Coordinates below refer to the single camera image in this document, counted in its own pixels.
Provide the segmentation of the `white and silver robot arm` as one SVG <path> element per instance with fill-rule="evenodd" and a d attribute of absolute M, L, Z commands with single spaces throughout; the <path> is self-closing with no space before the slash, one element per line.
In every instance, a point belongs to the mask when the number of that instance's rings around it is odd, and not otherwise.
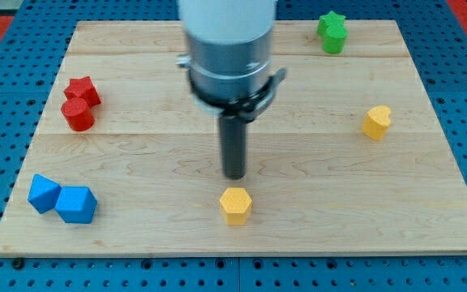
<path fill-rule="evenodd" d="M 275 0 L 179 0 L 192 93 L 221 117 L 252 122 L 272 103 L 286 69 L 272 66 Z"/>

